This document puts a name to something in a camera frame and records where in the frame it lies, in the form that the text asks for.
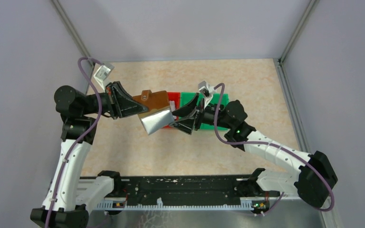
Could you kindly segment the brown leather card holder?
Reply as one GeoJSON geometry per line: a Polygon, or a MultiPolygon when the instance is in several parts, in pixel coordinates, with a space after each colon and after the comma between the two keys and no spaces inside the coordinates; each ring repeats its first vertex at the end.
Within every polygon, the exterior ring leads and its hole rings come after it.
{"type": "Polygon", "coordinates": [[[133,96],[133,99],[148,109],[138,114],[148,135],[174,122],[168,94],[165,90],[158,92],[143,90],[141,95],[133,96]]]}

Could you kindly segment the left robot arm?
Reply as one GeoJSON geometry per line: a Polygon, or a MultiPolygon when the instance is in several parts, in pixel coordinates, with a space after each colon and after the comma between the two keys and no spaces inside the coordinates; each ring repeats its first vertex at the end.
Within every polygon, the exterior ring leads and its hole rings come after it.
{"type": "Polygon", "coordinates": [[[109,83],[104,92],[85,95],[64,85],[54,94],[56,111],[63,121],[61,150],[56,172],[40,208],[30,219],[42,228],[85,228],[90,213],[105,196],[119,196],[124,189],[120,173],[102,171],[85,190],[81,189],[81,171],[94,142],[98,119],[124,118],[148,111],[134,100],[120,82],[109,83]]]}

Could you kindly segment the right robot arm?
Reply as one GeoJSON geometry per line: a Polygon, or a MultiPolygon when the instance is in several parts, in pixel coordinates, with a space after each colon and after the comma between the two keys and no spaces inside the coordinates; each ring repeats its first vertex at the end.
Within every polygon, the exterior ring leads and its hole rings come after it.
{"type": "Polygon", "coordinates": [[[287,147],[262,134],[246,123],[247,114],[240,101],[226,105],[204,104],[204,99],[195,94],[186,105],[173,111],[179,119],[170,126],[192,134],[201,124],[228,129],[223,137],[216,133],[224,144],[244,152],[255,154],[285,172],[256,169],[248,182],[251,194],[260,196],[267,191],[297,194],[305,203],[320,210],[329,211],[335,204],[332,189],[338,182],[328,157],[320,151],[311,154],[287,147]]]}

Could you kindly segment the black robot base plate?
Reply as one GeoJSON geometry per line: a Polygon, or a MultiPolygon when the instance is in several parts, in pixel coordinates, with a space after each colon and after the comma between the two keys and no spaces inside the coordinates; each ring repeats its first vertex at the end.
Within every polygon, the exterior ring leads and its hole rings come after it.
{"type": "Polygon", "coordinates": [[[250,175],[124,176],[105,199],[120,199],[127,206],[238,206],[242,198],[279,196],[265,193],[250,175]]]}

